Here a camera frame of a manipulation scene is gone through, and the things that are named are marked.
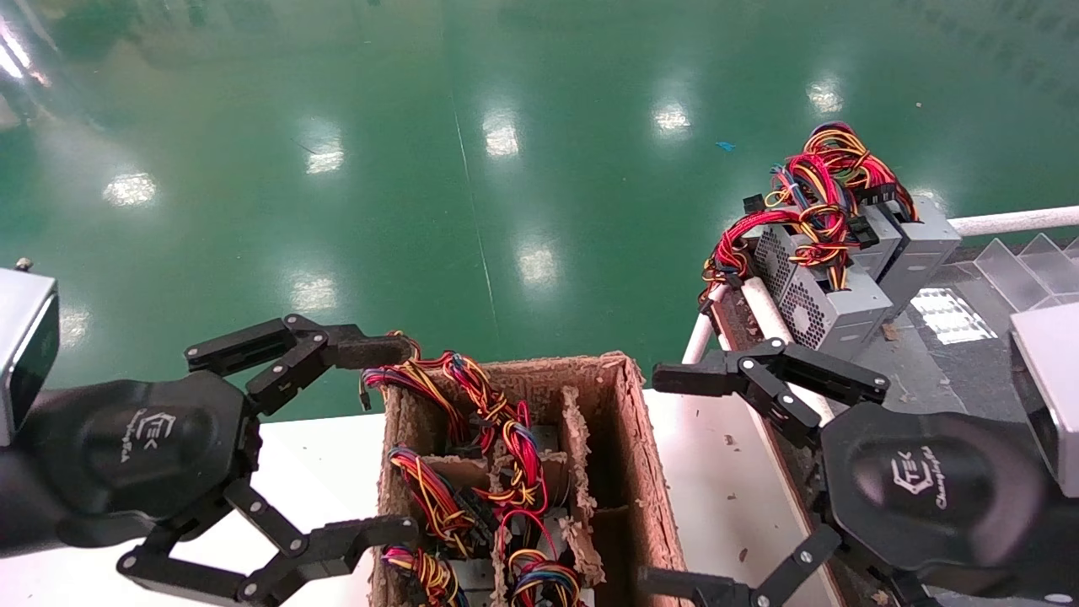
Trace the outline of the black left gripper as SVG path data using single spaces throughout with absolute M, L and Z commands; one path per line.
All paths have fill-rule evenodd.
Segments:
M 217 606 L 282 606 L 308 583 L 350 576 L 366 550 L 416 541 L 415 519 L 354 519 L 301 533 L 244 479 L 257 468 L 257 416 L 274 415 L 328 369 L 397 365 L 413 351 L 402 335 L 368 336 L 357 325 L 290 314 L 189 346 L 190 372 L 216 375 L 39 394 L 19 430 L 19 549 L 109 548 L 148 534 L 117 572 L 145 590 Z M 245 394 L 221 378 L 258 365 L 267 368 Z M 245 575 L 172 557 L 177 543 L 228 512 L 274 546 L 262 568 Z

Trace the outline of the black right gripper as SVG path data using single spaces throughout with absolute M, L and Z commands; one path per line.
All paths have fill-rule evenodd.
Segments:
M 832 422 L 794 395 L 797 385 L 852 406 Z M 820 447 L 829 524 L 818 526 L 760 584 L 704 572 L 641 567 L 637 587 L 694 606 L 786 606 L 812 574 L 839 557 L 876 580 L 898 606 L 937 606 L 918 583 L 1014 588 L 1017 557 L 1049 500 L 1049 472 L 1028 428 L 937 412 L 886 410 L 880 373 L 771 337 L 698 363 L 658 363 L 652 387 L 668 395 L 738 395 L 797 447 Z

